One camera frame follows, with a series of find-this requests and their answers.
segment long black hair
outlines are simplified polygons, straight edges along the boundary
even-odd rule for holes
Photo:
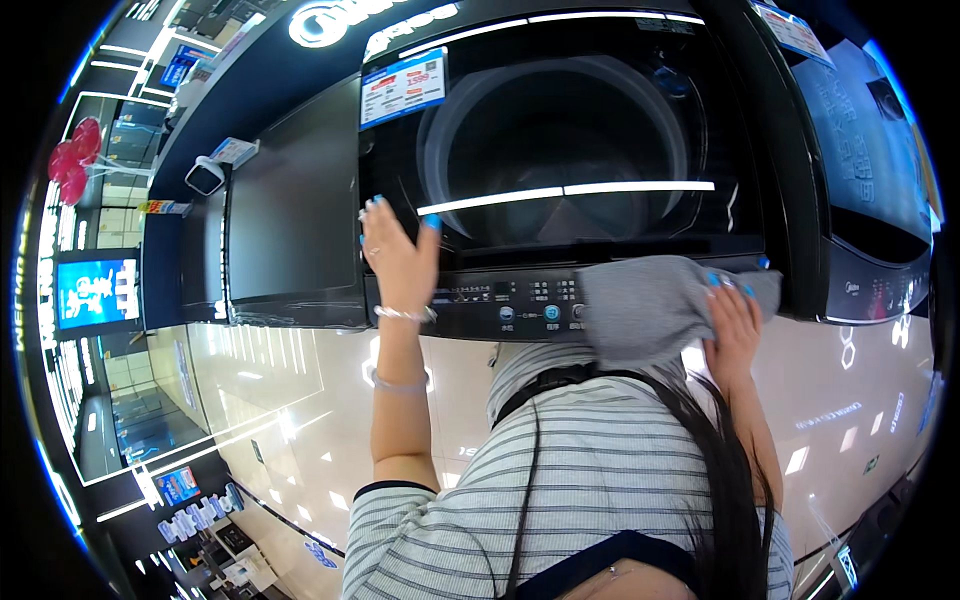
[[[660,377],[648,372],[639,372],[637,378],[653,388],[670,413],[686,428],[693,442],[700,448],[707,464],[712,527],[703,527],[692,516],[687,524],[693,542],[694,562],[700,580],[699,600],[717,598],[740,598],[765,600],[767,597],[767,559],[773,535],[774,501],[766,476],[757,467],[756,479],[763,489],[763,506],[766,508],[762,532],[756,517],[754,475],[751,472],[747,450],[744,449],[733,428],[730,406],[720,391],[707,379],[693,375],[695,380],[710,394],[716,409],[716,424],[710,420],[686,386],[685,373],[656,369]],[[527,477],[526,491],[520,510],[516,531],[514,555],[504,598],[516,598],[517,579],[523,548],[523,533],[526,528],[530,495],[540,461],[540,418],[536,402],[531,399],[534,411],[536,438],[533,461]]]

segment woman's arm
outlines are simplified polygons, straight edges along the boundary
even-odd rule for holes
[[[753,296],[744,288],[746,299],[730,284],[713,285],[707,304],[713,317],[716,340],[704,340],[710,375],[723,395],[733,417],[733,429],[747,452],[754,474],[754,498],[766,499],[760,472],[773,495],[774,508],[783,504],[783,475],[777,460],[774,438],[763,415],[750,365],[760,344],[763,315]]]
[[[421,315],[437,282],[440,219],[428,215],[416,246],[382,196],[367,201],[361,218],[364,255],[376,273],[383,306]],[[437,491],[437,473],[430,455],[430,412],[426,372],[420,351],[420,323],[403,317],[381,317],[378,383],[373,390],[370,449],[373,481],[398,479]]]

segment woman's left hand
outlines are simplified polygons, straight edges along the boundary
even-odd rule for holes
[[[410,241],[383,196],[367,200],[361,219],[367,263],[376,273],[383,306],[400,312],[422,313],[433,299],[440,256],[440,217],[427,215],[420,223],[417,245]]]

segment pink balloon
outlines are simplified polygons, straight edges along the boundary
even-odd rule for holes
[[[47,175],[57,183],[66,181],[67,172],[78,166],[77,148],[69,139],[57,144],[47,161]]]
[[[73,144],[77,148],[80,164],[93,164],[100,154],[102,140],[100,139],[100,123],[93,117],[86,117],[73,128]]]
[[[60,201],[67,206],[72,206],[80,201],[86,190],[86,169],[82,166],[74,165],[67,174],[66,179],[60,184]]]

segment washing machine control panel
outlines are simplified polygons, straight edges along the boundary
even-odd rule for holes
[[[379,303],[367,277],[368,313]],[[572,269],[441,274],[430,307],[437,322],[424,335],[536,342],[584,336],[585,298]]]

